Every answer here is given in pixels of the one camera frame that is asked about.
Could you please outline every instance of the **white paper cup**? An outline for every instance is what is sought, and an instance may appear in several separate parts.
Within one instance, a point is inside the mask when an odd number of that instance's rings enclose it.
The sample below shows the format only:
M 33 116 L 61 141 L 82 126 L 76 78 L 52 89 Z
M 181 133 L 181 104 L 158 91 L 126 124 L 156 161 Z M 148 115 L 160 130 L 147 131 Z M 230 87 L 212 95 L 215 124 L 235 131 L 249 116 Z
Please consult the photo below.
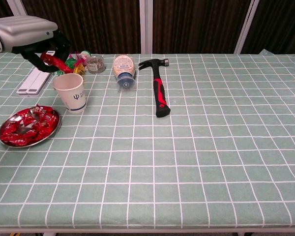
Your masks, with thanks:
M 80 113 L 87 106 L 83 78 L 78 74 L 64 74 L 54 78 L 54 89 L 70 113 Z

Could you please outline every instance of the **claw hammer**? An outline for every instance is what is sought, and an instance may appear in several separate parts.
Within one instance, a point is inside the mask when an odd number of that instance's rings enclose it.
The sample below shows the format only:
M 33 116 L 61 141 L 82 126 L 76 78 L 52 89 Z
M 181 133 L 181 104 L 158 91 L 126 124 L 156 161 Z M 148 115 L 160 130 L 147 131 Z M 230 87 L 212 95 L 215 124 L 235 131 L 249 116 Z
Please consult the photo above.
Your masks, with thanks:
M 167 106 L 165 100 L 164 86 L 159 75 L 158 67 L 161 65 L 168 66 L 169 60 L 151 59 L 139 63 L 139 70 L 142 70 L 149 66 L 151 66 L 153 70 L 153 89 L 156 103 L 156 117 L 165 117 L 171 112 L 171 109 Z

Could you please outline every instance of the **green checkered tablecloth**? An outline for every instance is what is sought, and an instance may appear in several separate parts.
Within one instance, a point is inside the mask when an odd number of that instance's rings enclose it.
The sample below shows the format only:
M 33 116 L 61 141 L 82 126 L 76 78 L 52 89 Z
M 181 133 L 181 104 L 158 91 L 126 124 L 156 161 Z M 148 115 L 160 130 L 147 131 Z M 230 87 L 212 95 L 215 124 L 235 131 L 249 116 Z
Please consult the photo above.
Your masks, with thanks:
M 0 125 L 36 103 L 62 116 L 39 145 L 0 143 L 0 228 L 295 227 L 295 55 L 131 55 L 136 65 L 169 58 L 164 118 L 152 70 L 118 93 L 114 56 L 85 75 L 77 115 L 52 80 L 39 97 L 19 97 L 32 65 L 0 56 Z

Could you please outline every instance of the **metal plate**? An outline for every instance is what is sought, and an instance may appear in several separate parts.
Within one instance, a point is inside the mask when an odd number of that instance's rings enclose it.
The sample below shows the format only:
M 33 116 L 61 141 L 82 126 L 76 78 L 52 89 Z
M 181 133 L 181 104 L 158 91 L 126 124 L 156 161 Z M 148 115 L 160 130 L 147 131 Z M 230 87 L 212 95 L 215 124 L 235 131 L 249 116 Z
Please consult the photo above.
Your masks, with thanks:
M 29 109 L 29 111 L 31 112 L 31 115 L 32 115 L 37 121 L 39 121 L 39 116 L 38 116 L 37 114 L 34 114 L 34 113 L 33 113 L 35 107 L 30 107 L 30 108 L 28 108 L 28 109 Z M 55 109 L 53 109 L 53 115 L 55 115 L 55 116 L 58 117 L 58 124 L 55 126 L 54 130 L 53 130 L 53 131 L 50 133 L 50 135 L 48 135 L 47 137 L 45 137 L 45 138 L 43 138 L 43 139 L 41 139 L 41 140 L 39 140 L 39 141 L 36 141 L 36 142 L 34 142 L 34 143 L 31 143 L 31 144 L 25 145 L 25 146 L 15 146 L 15 145 L 10 144 L 10 143 L 5 143 L 5 142 L 3 142 L 1 139 L 0 139 L 0 142 L 1 142 L 3 145 L 5 145 L 5 146 L 7 146 L 7 147 L 11 147 L 11 148 L 28 148 L 28 147 L 30 147 L 30 146 L 36 145 L 36 144 L 38 144 L 38 143 L 44 141 L 45 139 L 47 139 L 47 138 L 49 138 L 51 135 L 53 135 L 54 132 L 55 132 L 55 131 L 61 126 L 61 118 L 60 118 L 60 115 L 59 115 L 59 113 L 58 113 Z M 1 134 L 3 133 L 5 126 L 6 126 L 6 124 L 7 124 L 9 121 L 20 121 L 21 119 L 22 119 L 21 116 L 18 115 L 18 114 L 14 114 L 14 115 L 12 115 L 9 119 L 7 119 L 7 120 L 1 125 L 1 127 L 0 127 L 0 136 L 1 136 Z M 21 122 L 20 125 L 19 125 L 19 127 L 18 127 L 18 129 L 17 129 L 17 131 L 16 131 L 16 133 L 17 133 L 17 134 L 24 134 L 24 133 L 26 133 L 27 131 L 31 130 L 31 126 L 32 126 L 32 124 L 29 124 L 28 126 L 24 126 L 24 125 L 23 125 L 23 122 Z

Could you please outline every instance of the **red hammer handle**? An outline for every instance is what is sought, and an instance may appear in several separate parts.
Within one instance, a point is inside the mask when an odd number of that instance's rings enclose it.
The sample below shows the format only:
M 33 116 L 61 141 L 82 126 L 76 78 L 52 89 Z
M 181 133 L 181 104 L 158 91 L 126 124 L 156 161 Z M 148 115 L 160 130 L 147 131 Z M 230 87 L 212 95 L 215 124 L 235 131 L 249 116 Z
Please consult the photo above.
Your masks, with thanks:
M 156 103 L 156 117 L 165 117 L 171 109 L 167 106 L 165 100 L 165 90 L 161 78 L 155 78 L 153 80 L 154 96 Z

